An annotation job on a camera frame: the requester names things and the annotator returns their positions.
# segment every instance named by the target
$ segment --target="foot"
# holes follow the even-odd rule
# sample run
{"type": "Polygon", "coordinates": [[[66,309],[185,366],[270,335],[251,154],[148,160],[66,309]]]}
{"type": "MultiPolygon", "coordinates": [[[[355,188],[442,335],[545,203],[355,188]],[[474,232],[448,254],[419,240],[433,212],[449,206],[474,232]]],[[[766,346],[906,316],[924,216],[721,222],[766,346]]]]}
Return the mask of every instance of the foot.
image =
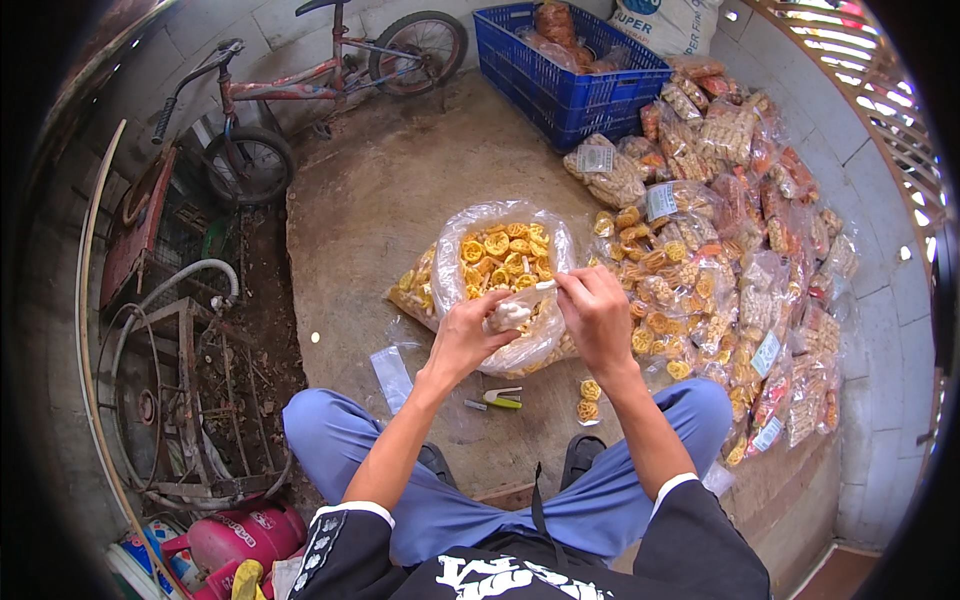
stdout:
{"type": "Polygon", "coordinates": [[[450,466],[446,463],[444,454],[437,448],[436,444],[424,442],[420,447],[420,454],[417,456],[417,462],[433,471],[437,479],[446,483],[448,486],[457,489],[457,483],[453,481],[453,474],[450,472],[450,466]]]}
{"type": "Polygon", "coordinates": [[[566,446],[564,477],[560,480],[560,491],[566,490],[574,481],[580,479],[593,466],[593,459],[606,449],[607,445],[596,436],[585,433],[573,436],[566,446]]]}

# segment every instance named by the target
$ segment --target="blue plastic crate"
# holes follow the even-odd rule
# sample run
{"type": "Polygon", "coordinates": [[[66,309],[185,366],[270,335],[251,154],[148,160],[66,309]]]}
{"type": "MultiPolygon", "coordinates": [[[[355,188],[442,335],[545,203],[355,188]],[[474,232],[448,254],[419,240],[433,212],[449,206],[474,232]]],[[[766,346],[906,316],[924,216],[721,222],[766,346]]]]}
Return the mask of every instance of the blue plastic crate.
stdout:
{"type": "Polygon", "coordinates": [[[669,65],[643,44],[570,5],[577,36],[597,57],[613,46],[625,46],[630,55],[623,71],[566,71],[516,36],[521,27],[534,26],[538,5],[524,2],[473,12],[480,72],[561,152],[591,133],[616,139],[637,129],[639,109],[660,93],[670,77],[669,65]]]}

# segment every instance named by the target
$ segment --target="concrete floor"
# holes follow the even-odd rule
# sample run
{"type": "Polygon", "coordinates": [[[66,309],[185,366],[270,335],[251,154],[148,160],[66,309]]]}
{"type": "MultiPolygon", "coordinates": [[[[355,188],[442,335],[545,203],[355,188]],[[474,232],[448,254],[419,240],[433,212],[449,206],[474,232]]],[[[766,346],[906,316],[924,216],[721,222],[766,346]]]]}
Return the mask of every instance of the concrete floor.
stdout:
{"type": "MultiPolygon", "coordinates": [[[[378,97],[342,116],[332,142],[310,132],[294,139],[300,169],[287,202],[287,249],[303,369],[309,385],[351,396],[383,420],[390,414],[368,356],[399,341],[400,330],[419,344],[401,350],[413,376],[433,336],[382,296],[450,215],[478,202],[529,199],[567,221],[585,261],[588,224],[601,208],[479,73],[444,96],[445,113],[436,95],[378,97]],[[396,315],[399,327],[388,333],[396,315]]],[[[579,359],[557,363],[519,382],[523,409],[484,413],[463,400],[508,382],[476,372],[444,404],[428,438],[467,495],[527,483],[541,461],[549,497],[567,442],[586,430],[574,405],[587,374],[579,359]]],[[[600,412],[590,433],[612,444],[622,433],[609,403],[600,412]]],[[[834,440],[812,436],[790,451],[777,444],[731,469],[737,480],[721,504],[768,565],[776,591],[788,593],[830,538],[839,495],[834,440]]],[[[618,564],[629,568],[627,558],[618,564]]]]}

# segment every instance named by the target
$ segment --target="handlebar grip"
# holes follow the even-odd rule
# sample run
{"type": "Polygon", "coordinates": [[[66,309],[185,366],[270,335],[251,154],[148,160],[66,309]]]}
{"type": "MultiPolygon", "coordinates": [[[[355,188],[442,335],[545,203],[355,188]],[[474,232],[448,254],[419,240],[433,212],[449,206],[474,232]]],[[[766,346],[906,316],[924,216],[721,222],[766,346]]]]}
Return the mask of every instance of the handlebar grip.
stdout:
{"type": "Polygon", "coordinates": [[[174,107],[176,105],[177,98],[175,96],[167,98],[166,103],[163,105],[163,112],[160,113],[160,118],[156,122],[154,137],[151,138],[151,141],[157,146],[163,143],[163,135],[167,132],[167,125],[170,123],[170,116],[174,113],[174,107]]]}

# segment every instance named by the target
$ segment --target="bicycle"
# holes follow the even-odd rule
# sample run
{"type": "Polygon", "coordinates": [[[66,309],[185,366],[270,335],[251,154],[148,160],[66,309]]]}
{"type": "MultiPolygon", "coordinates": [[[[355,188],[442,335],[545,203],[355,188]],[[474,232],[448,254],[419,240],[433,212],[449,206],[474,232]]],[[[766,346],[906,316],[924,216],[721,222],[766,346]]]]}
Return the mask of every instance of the bicycle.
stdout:
{"type": "Polygon", "coordinates": [[[400,18],[377,39],[347,37],[345,34],[349,29],[344,26],[344,4],[349,1],[311,0],[296,9],[296,16],[301,16],[334,5],[333,57],[273,82],[233,82],[227,67],[243,50],[244,41],[240,38],[220,41],[200,65],[180,80],[173,95],[166,99],[156,122],[154,144],[162,143],[183,87],[201,75],[219,69],[217,82],[225,116],[224,132],[213,138],[204,150],[202,164],[207,182],[213,193],[224,201],[268,204],[282,198],[293,180],[296,167],[290,145],[269,129],[240,127],[234,101],[333,100],[334,109],[325,117],[328,119],[342,109],[347,96],[356,91],[376,85],[381,91],[395,96],[420,95],[449,80],[463,64],[467,53],[467,30],[449,14],[414,12],[400,18]],[[446,36],[449,40],[436,42],[431,34],[446,36]],[[345,45],[370,51],[366,69],[359,70],[354,57],[343,55],[345,45]],[[333,72],[332,87],[305,83],[330,71],[333,72]],[[367,75],[370,80],[364,82],[367,75]]]}

